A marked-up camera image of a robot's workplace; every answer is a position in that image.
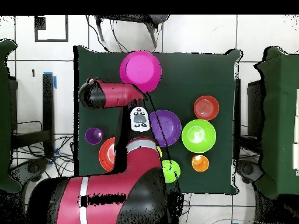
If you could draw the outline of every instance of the floor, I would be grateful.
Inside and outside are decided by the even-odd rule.
[[[63,28],[65,16],[46,16],[46,30],[39,30],[40,39],[65,39]],[[95,20],[89,17],[96,29]],[[246,88],[249,82],[260,79],[253,67],[261,61],[263,51],[268,46],[280,46],[287,53],[298,52],[298,15],[171,15],[164,24],[163,32],[155,34],[158,46],[155,51],[165,53],[219,53],[237,48],[243,57],[239,62],[241,78],[241,123],[248,124]],[[142,23],[116,22],[115,34],[119,42],[131,50],[153,51],[147,28]],[[119,52],[110,21],[104,20],[102,32],[104,45],[113,52]],[[72,46],[82,45],[94,51],[104,52],[97,35],[88,26],[85,16],[68,16],[68,42],[34,42],[33,16],[0,16],[0,39],[16,41],[18,48],[8,56],[7,65],[12,76],[19,81],[18,122],[42,121],[41,75],[52,72],[57,77],[54,89],[55,101],[55,146],[59,147],[64,137],[74,132],[74,71]],[[39,123],[19,124],[19,132],[37,131]],[[246,127],[241,129],[246,134]],[[13,166],[31,157],[24,150],[13,154]],[[69,145],[61,152],[71,155]],[[65,176],[72,175],[73,164],[67,164]],[[47,174],[57,176],[50,164]],[[26,203],[37,183],[30,183],[26,193]],[[190,208],[184,206],[180,224],[252,224],[255,215],[255,197],[251,185],[244,184],[239,175],[235,176],[237,195],[194,195],[186,194]]]

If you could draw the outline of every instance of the green plate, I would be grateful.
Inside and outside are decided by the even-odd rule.
[[[171,160],[171,163],[170,160],[163,160],[162,168],[163,168],[163,174],[166,183],[172,183],[176,181],[177,178],[179,178],[180,167],[174,160]]]
[[[206,120],[192,120],[183,129],[182,141],[193,153],[204,153],[216,142],[216,131]]]

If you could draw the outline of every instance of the table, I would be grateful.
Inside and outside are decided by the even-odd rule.
[[[121,82],[119,68],[128,53],[92,52],[77,46],[78,88],[89,77],[99,77],[109,82]],[[226,54],[159,54],[154,53],[162,66],[162,79],[158,87],[150,93],[156,110],[166,109],[174,112],[181,120],[182,128],[196,116],[193,105],[202,95],[212,95],[220,104],[218,116],[210,122],[217,132],[215,145],[204,156],[210,166],[203,173],[192,168],[194,153],[188,151],[182,139],[169,147],[171,159],[181,170],[179,177],[183,193],[235,194],[231,185],[232,167],[232,127],[235,92],[235,62],[241,52],[230,50]],[[79,104],[79,175],[102,174],[98,153],[105,140],[116,134],[119,108],[90,110]],[[104,137],[100,144],[90,145],[85,141],[85,131],[90,127],[103,129]],[[165,148],[162,160],[168,159]]]

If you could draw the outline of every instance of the purple bowl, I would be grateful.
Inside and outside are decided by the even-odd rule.
[[[85,140],[87,143],[96,145],[98,144],[103,138],[103,131],[98,128],[90,128],[85,133]]]
[[[177,115],[168,110],[158,110],[156,111],[156,113],[152,112],[149,115],[152,131],[160,147],[166,147],[166,142],[163,138],[157,116],[159,118],[165,139],[167,141],[167,145],[173,145],[179,139],[180,134],[182,133],[182,125],[180,123],[180,119],[177,117]]]

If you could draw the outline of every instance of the dark green fabric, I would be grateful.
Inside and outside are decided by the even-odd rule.
[[[11,93],[9,91],[6,60],[9,53],[16,49],[16,44],[10,40],[0,40],[0,190],[9,193],[20,191],[21,185],[8,176],[11,163]]]
[[[258,68],[266,88],[261,161],[266,175],[256,185],[267,197],[299,194],[299,177],[293,169],[299,55],[287,55],[280,48],[271,47]]]
[[[119,68],[127,53],[98,53],[78,47],[79,87],[91,77],[99,77],[110,82],[121,82]],[[162,79],[151,92],[156,110],[173,111],[181,120],[182,128],[196,119],[193,105],[202,95],[214,96],[219,104],[218,116],[211,121],[217,132],[215,145],[204,153],[210,167],[204,173],[193,170],[189,152],[182,139],[169,147],[171,158],[181,169],[179,177],[183,193],[235,194],[231,185],[232,164],[232,118],[234,111],[235,74],[234,64],[241,53],[231,50],[223,54],[154,54],[162,66]],[[79,104],[79,174],[101,174],[104,169],[98,159],[101,145],[116,134],[119,108],[89,110]],[[104,130],[104,138],[98,145],[85,141],[85,131],[90,127]],[[162,158],[168,159],[165,148]]]

